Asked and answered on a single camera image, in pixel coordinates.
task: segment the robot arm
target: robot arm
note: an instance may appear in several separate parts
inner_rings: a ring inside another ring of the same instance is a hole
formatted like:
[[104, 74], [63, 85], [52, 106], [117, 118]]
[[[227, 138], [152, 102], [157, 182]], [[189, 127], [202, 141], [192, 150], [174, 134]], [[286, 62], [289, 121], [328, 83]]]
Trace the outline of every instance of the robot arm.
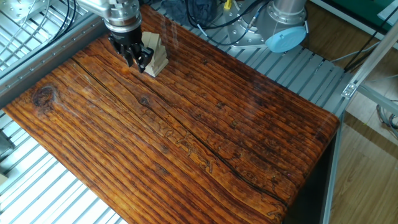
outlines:
[[78, 0], [78, 3], [104, 19], [111, 31], [108, 39], [115, 51], [126, 59], [129, 67], [135, 60], [139, 71], [143, 72], [154, 51], [145, 48], [141, 40], [142, 17], [138, 0]]

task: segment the wooden table surface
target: wooden table surface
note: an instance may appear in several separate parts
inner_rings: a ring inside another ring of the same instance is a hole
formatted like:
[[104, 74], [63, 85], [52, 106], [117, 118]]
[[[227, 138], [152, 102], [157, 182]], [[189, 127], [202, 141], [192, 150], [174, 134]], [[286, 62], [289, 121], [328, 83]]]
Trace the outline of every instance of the wooden table surface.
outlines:
[[338, 118], [141, 12], [157, 78], [103, 36], [3, 110], [129, 223], [280, 223]]

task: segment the metal grating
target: metal grating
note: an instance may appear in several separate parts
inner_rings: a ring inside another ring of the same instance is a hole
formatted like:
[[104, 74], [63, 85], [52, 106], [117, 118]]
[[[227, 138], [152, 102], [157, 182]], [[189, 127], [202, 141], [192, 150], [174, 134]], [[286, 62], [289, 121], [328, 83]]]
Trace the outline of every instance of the metal grating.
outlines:
[[[0, 4], [0, 52], [2, 52], [0, 54], [0, 79], [4, 78], [10, 70], [31, 56], [35, 49], [38, 50], [45, 46], [53, 35], [57, 33], [65, 19], [68, 7], [67, 1], [69, 1], [70, 11], [73, 11], [72, 0], [47, 0], [47, 4], [50, 3], [48, 12], [47, 7], [43, 11], [31, 12], [34, 15], [29, 15], [30, 19], [25, 24], [22, 24], [20, 23], [22, 21], [16, 22], [7, 13], [7, 11], [13, 9], [12, 6], [6, 4], [11, 1], [6, 0]], [[79, 18], [86, 13], [86, 10], [77, 5], [75, 21], [78, 22]]]
[[[167, 16], [160, 3], [152, 7]], [[218, 13], [214, 23], [222, 24], [222, 5]], [[206, 39], [198, 29], [185, 28]], [[224, 29], [209, 30], [208, 35], [219, 42], [229, 42]], [[351, 75], [308, 49], [298, 46], [284, 54], [274, 54], [267, 48], [217, 47], [337, 116], [345, 110], [348, 100], [340, 93]], [[0, 131], [14, 144], [13, 149], [0, 155], [0, 172], [9, 178], [0, 185], [1, 222], [125, 223], [2, 111]]]

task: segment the wooden block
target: wooden block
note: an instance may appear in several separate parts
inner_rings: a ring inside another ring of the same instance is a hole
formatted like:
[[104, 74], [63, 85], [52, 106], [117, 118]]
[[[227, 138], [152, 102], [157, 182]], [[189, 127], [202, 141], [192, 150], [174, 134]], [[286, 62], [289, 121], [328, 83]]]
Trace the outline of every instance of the wooden block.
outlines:
[[149, 47], [154, 50], [152, 60], [146, 66], [145, 72], [156, 77], [169, 62], [169, 60], [167, 60], [166, 48], [161, 45], [162, 40], [160, 39], [159, 34], [143, 32], [142, 42], [145, 47]]
[[143, 32], [142, 33], [142, 43], [144, 44], [144, 47], [148, 47], [149, 39], [150, 39], [150, 32]]
[[150, 34], [148, 47], [154, 50], [155, 54], [159, 48], [159, 40], [160, 40], [159, 34]]
[[158, 51], [154, 54], [152, 60], [154, 61], [154, 63], [156, 63], [157, 61], [163, 61], [164, 59], [162, 59], [162, 57], [166, 54], [166, 47], [165, 46], [160, 46], [158, 48]]
[[166, 65], [169, 63], [169, 60], [168, 59], [165, 59], [164, 61], [163, 61], [163, 63], [159, 66], [159, 67], [156, 67], [156, 68], [149, 68], [149, 70], [147, 71], [146, 69], [145, 69], [145, 72], [147, 72], [149, 75], [151, 75], [152, 77], [156, 77], [162, 70], [163, 70], [163, 68], [164, 67], [166, 67]]

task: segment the wire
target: wire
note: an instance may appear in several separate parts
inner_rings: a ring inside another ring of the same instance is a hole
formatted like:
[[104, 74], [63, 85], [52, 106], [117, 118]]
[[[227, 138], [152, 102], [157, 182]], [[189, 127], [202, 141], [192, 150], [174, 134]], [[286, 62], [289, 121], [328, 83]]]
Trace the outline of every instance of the wire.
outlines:
[[392, 131], [392, 133], [396, 136], [398, 139], [398, 126], [394, 124], [393, 119], [396, 118], [397, 116], [394, 114], [391, 114], [390, 117], [387, 118], [386, 111], [384, 108], [382, 108], [380, 105], [376, 106], [376, 111], [377, 115], [379, 116], [379, 120], [381, 123], [385, 124], [387, 127], [389, 127]]
[[228, 44], [222, 44], [222, 43], [220, 43], [220, 42], [217, 42], [217, 41], [213, 40], [213, 39], [212, 39], [211, 37], [209, 37], [209, 35], [207, 35], [207, 33], [201, 28], [200, 24], [197, 24], [197, 26], [198, 26], [198, 28], [200, 29], [200, 31], [201, 31], [207, 38], [209, 38], [209, 40], [213, 41], [214, 43], [216, 43], [216, 44], [218, 44], [218, 45], [229, 46], [229, 45], [237, 44], [237, 43], [247, 34], [247, 32], [249, 32], [249, 29], [254, 25], [256, 19], [257, 19], [257, 18], [259, 17], [259, 15], [260, 15], [261, 9], [262, 9], [265, 5], [266, 5], [266, 3], [263, 4], [263, 5], [257, 10], [256, 14], [255, 14], [255, 15], [253, 16], [253, 18], [251, 19], [251, 21], [250, 21], [248, 27], [247, 27], [246, 30], [244, 31], [244, 34], [243, 34], [240, 38], [238, 38], [237, 40], [235, 40], [234, 42], [231, 42], [231, 43], [228, 43]]
[[75, 16], [76, 16], [76, 0], [73, 0], [73, 14], [72, 14], [72, 17], [70, 19], [70, 22], [69, 22], [68, 26], [62, 32], [62, 34], [59, 35], [59, 33], [62, 31], [62, 27], [66, 24], [66, 22], [67, 22], [67, 20], [69, 18], [69, 8], [70, 8], [69, 0], [67, 0], [67, 2], [68, 2], [67, 3], [68, 11], [67, 11], [67, 14], [65, 15], [65, 19], [63, 20], [63, 23], [62, 23], [61, 27], [59, 28], [57, 34], [55, 34], [54, 38], [45, 47], [49, 46], [51, 43], [53, 43], [53, 42], [57, 41], [59, 38], [63, 37], [69, 31], [69, 29], [71, 28], [71, 26], [72, 26], [72, 24], [73, 24], [73, 22], [75, 20]]
[[75, 19], [75, 15], [76, 15], [76, 0], [73, 0], [73, 14], [72, 18], [70, 19], [68, 27], [65, 29], [65, 33], [68, 32], [68, 30], [71, 28], [73, 20]]
[[4, 49], [1, 50], [0, 55], [4, 53], [4, 51], [7, 49], [7, 47], [12, 43], [12, 41], [15, 39], [15, 36], [21, 31], [22, 27], [26, 24], [27, 17], [29, 16], [31, 10], [33, 9], [33, 6], [36, 4], [37, 0], [34, 0], [33, 4], [31, 5], [29, 11], [27, 12], [24, 22], [22, 25], [18, 28], [17, 32], [14, 33], [14, 35], [11, 36], [9, 42], [4, 46]]
[[[375, 46], [377, 46], [379, 43], [380, 43], [380, 42], [377, 42], [377, 43], [373, 44], [372, 46], [368, 47], [367, 49], [363, 50], [362, 52], [367, 52], [368, 50], [373, 49], [373, 48], [374, 48]], [[338, 58], [338, 59], [334, 59], [334, 60], [332, 60], [332, 61], [330, 61], [330, 62], [337, 62], [337, 61], [339, 61], [339, 60], [342, 60], [342, 59], [344, 59], [344, 58], [347, 58], [347, 57], [349, 57], [349, 56], [352, 56], [352, 55], [354, 55], [354, 54], [356, 54], [356, 53], [358, 53], [358, 52], [359, 52], [359, 51], [355, 51], [355, 52], [350, 53], [350, 54], [348, 54], [348, 55], [342, 56], [342, 57], [340, 57], [340, 58]]]
[[373, 80], [367, 80], [365, 82], [379, 82], [379, 81], [383, 81], [383, 80], [389, 80], [391, 78], [397, 78], [398, 75], [393, 75], [391, 77], [386, 77], [386, 78], [377, 78], [377, 79], [373, 79]]
[[[188, 6], [188, 1], [189, 0], [185, 0], [185, 7], [187, 10], [187, 18], [188, 18], [188, 22], [190, 23], [190, 25], [192, 27], [197, 27], [198, 22], [195, 20], [195, 18], [189, 13], [189, 6]], [[243, 13], [237, 17], [235, 17], [233, 20], [226, 22], [224, 24], [218, 25], [218, 26], [202, 26], [202, 29], [218, 29], [218, 28], [222, 28], [222, 27], [226, 27], [231, 25], [232, 23], [238, 21], [238, 19], [240, 19], [242, 16], [246, 15], [247, 13], [249, 13], [251, 10], [253, 10], [260, 2], [262, 2], [264, 0], [256, 0], [254, 1], [247, 9], [245, 9], [245, 11], [243, 11]]]
[[241, 8], [238, 6], [238, 3], [236, 2], [236, 0], [233, 0], [233, 2], [234, 2], [234, 5], [235, 5], [236, 9], [238, 11], [241, 10]]
[[238, 38], [237, 40], [235, 40], [234, 42], [228, 43], [228, 44], [222, 44], [220, 42], [215, 41], [213, 38], [211, 38], [209, 35], [207, 35], [207, 33], [200, 27], [200, 25], [198, 24], [198, 28], [200, 29], [200, 31], [202, 32], [203, 35], [205, 35], [209, 40], [213, 41], [214, 43], [221, 45], [221, 46], [229, 46], [229, 45], [233, 45], [233, 44], [237, 44], [248, 32], [248, 30], [246, 29], [244, 31], [244, 34]]
[[67, 20], [68, 20], [68, 17], [69, 17], [69, 8], [70, 8], [69, 7], [69, 0], [67, 0], [67, 7], [68, 7], [68, 9], [67, 9], [67, 13], [65, 14], [65, 19], [63, 20], [58, 32], [54, 35], [53, 39], [50, 42], [53, 42], [57, 38], [57, 36], [61, 33], [64, 25], [67, 23]]
[[[47, 14], [49, 13], [49, 8], [50, 8], [50, 0], [47, 1], [47, 7], [46, 7], [46, 10], [45, 10], [44, 17], [43, 17], [42, 21], [40, 22], [40, 24], [39, 24], [39, 25], [36, 27], [36, 29], [33, 31], [32, 36], [33, 36], [37, 31], [39, 31], [40, 28], [42, 27], [42, 25], [43, 25], [45, 19], [47, 18]], [[6, 63], [6, 61], [9, 60], [9, 59], [10, 59], [19, 49], [21, 49], [29, 40], [30, 40], [30, 38], [26, 39], [26, 40], [25, 40], [17, 49], [15, 49], [15, 51], [13, 51], [6, 59], [4, 59], [2, 62], [0, 62], [0, 66], [3, 65], [4, 63]]]
[[[387, 16], [387, 18], [383, 21], [383, 23], [379, 26], [379, 27], [383, 27], [383, 25], [390, 19], [390, 17], [392, 15], [395, 14], [395, 12], [398, 10], [398, 6]], [[365, 49], [365, 47], [373, 40], [373, 38], [376, 36], [376, 34], [378, 33], [378, 31], [375, 31], [373, 33], [373, 35], [369, 38], [369, 40], [361, 47], [361, 50], [358, 51], [358, 53], [356, 53], [356, 55], [347, 63], [347, 65], [344, 67], [344, 71], [348, 72], [351, 70], [352, 67], [351, 64], [354, 62], [354, 60], [360, 55], [360, 53], [363, 51], [363, 49]], [[354, 63], [357, 65], [358, 63], [360, 63], [361, 61], [363, 61], [369, 54], [366, 54], [365, 57], [361, 57], [360, 59], [358, 59], [357, 61], [355, 61]]]

